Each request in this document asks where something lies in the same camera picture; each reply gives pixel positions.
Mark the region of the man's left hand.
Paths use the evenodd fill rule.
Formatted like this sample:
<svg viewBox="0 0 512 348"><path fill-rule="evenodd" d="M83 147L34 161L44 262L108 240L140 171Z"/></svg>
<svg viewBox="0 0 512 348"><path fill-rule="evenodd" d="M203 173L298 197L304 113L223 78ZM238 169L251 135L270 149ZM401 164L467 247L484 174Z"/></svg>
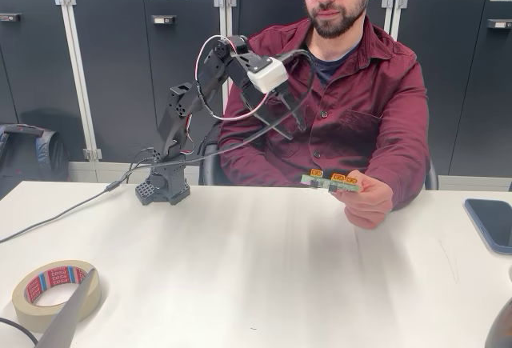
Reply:
<svg viewBox="0 0 512 348"><path fill-rule="evenodd" d="M392 189L358 170L351 171L348 176L355 178L359 186L358 192L343 192L340 198L345 204L348 221L363 229L376 228L393 209Z"/></svg>

